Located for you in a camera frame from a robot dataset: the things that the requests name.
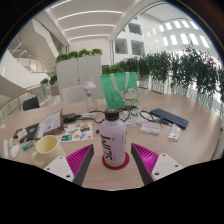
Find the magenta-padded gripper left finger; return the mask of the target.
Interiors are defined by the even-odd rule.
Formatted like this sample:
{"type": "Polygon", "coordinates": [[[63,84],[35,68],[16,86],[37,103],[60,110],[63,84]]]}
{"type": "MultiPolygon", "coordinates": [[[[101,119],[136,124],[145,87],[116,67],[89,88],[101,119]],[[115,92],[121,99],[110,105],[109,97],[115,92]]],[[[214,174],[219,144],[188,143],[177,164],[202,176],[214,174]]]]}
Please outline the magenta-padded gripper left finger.
{"type": "Polygon", "coordinates": [[[90,144],[67,157],[58,156],[44,170],[81,186],[93,155],[94,146],[90,144]]]}

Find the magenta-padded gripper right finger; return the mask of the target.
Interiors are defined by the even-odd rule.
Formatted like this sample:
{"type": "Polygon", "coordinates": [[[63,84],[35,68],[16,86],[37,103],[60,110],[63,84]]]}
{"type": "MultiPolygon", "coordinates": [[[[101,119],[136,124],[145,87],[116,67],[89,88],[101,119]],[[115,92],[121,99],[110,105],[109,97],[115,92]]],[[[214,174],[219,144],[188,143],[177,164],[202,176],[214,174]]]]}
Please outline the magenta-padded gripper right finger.
{"type": "Polygon", "coordinates": [[[131,154],[145,185],[182,169],[167,153],[157,154],[135,143],[131,144],[131,154]]]}

